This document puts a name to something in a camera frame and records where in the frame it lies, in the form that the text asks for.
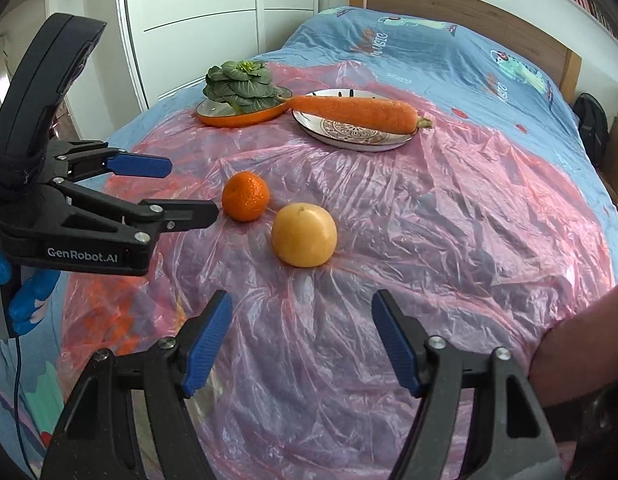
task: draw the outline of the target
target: leafy green vegetable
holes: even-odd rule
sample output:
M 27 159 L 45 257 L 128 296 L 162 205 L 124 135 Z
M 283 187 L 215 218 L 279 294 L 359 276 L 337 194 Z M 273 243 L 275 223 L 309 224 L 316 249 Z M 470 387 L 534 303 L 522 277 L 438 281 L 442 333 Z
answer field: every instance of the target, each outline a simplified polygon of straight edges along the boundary
M 284 90 L 272 84 L 273 76 L 261 61 L 227 61 L 212 66 L 205 76 L 203 94 L 228 103 L 239 114 L 260 112 L 284 102 Z

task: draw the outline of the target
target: cartoon print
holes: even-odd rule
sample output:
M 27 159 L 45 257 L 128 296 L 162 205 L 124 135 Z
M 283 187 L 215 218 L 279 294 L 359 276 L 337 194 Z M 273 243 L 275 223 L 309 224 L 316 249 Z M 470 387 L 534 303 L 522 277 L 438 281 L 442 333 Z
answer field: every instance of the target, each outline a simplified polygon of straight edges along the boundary
M 455 30 L 458 27 L 454 23 L 433 22 L 432 20 L 423 20 L 422 18 L 400 18 L 398 16 L 385 16 L 378 21 L 393 27 L 403 27 L 404 25 L 407 27 L 418 27 L 422 25 L 423 27 L 436 28 L 437 30 L 446 30 L 450 32 L 452 36 L 455 36 Z
M 390 77 L 392 79 L 396 79 L 396 81 L 400 81 L 401 83 L 407 83 L 407 84 L 411 84 L 411 79 L 406 79 L 402 76 L 396 75 L 396 74 L 387 74 L 387 77 Z
M 505 76 L 535 88 L 539 94 L 546 96 L 549 102 L 553 101 L 554 92 L 552 91 L 551 85 L 545 81 L 540 70 L 537 68 L 529 68 L 527 65 L 505 52 L 492 50 L 491 54 L 492 59 Z
M 371 56 L 380 56 L 383 53 L 383 49 L 387 46 L 386 34 L 376 32 L 370 28 L 366 28 L 362 31 L 362 40 L 357 45 L 351 48 L 352 52 L 364 52 L 371 54 Z
M 13 417 L 13 422 L 15 424 L 16 420 L 16 411 L 13 407 L 13 392 L 11 394 L 6 394 L 5 392 L 0 391 L 0 405 L 3 410 L 9 413 Z M 41 436 L 38 434 L 38 430 L 36 430 L 36 425 L 29 418 L 26 409 L 23 406 L 18 407 L 18 418 L 20 420 L 20 426 L 22 429 L 22 437 L 28 442 L 33 450 L 40 456 L 44 456 L 46 453 L 46 446 L 42 441 Z
M 24 391 L 24 396 L 40 434 L 54 434 L 55 425 L 64 408 L 64 397 L 54 365 L 49 361 L 45 363 L 45 373 L 38 376 L 36 390 Z
M 502 102 L 509 102 L 509 94 L 507 92 L 507 87 L 503 85 L 500 81 L 498 81 L 498 78 L 491 72 L 486 75 L 486 79 L 487 91 L 494 94 Z
M 334 7 L 333 9 L 325 9 L 320 12 L 320 14 L 335 14 L 336 18 L 339 18 L 340 16 L 344 16 L 346 13 L 353 9 L 354 7 Z
M 468 119 L 469 116 L 464 113 L 462 110 L 458 110 L 458 108 L 451 108 L 451 111 L 454 112 L 454 115 L 460 117 L 461 119 Z

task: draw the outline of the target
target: wire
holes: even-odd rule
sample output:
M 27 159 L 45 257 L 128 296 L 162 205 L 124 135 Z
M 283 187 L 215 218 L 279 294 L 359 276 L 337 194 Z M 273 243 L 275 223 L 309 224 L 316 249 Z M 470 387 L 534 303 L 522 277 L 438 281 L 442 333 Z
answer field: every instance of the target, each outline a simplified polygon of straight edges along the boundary
M 16 353 L 18 354 L 18 365 L 16 367 L 16 384 L 13 387 L 13 411 L 16 419 L 16 432 L 18 433 L 18 442 L 20 443 L 20 451 L 22 452 L 22 458 L 25 461 L 26 467 L 28 467 L 31 476 L 38 480 L 38 477 L 33 472 L 31 464 L 26 458 L 25 445 L 22 442 L 22 430 L 20 430 L 20 411 L 18 409 L 18 397 L 20 396 L 20 373 L 22 372 L 22 350 L 20 349 L 20 338 L 16 336 Z

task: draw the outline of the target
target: wooden headboard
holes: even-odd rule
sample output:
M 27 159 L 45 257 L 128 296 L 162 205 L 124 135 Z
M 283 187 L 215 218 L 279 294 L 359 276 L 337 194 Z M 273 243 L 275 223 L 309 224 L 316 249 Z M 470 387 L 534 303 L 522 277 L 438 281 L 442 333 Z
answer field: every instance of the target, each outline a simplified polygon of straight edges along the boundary
M 545 71 L 567 103 L 576 98 L 582 59 L 531 23 L 481 0 L 349 0 L 352 7 L 457 23 L 520 54 Z

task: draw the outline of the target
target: blue bedspread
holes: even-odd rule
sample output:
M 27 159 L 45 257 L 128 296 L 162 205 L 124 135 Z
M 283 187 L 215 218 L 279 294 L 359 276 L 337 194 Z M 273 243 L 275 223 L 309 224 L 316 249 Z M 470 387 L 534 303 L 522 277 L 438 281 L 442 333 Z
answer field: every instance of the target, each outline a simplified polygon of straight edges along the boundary
M 564 171 L 582 192 L 605 233 L 618 281 L 618 216 L 580 142 L 575 118 L 556 85 L 537 67 L 503 46 L 452 23 L 341 7 L 301 26 L 277 52 L 260 56 L 293 66 L 357 60 L 378 81 L 425 96 L 455 115 L 501 130 L 511 140 Z M 110 138 L 131 149 L 170 114 L 197 105 L 201 86 L 159 102 Z M 89 187 L 100 188 L 106 177 Z M 60 348 L 64 274 L 50 315 L 22 338 L 23 436 L 34 466 L 62 409 L 55 377 Z M 0 441 L 25 469 L 12 416 L 15 348 L 0 343 Z

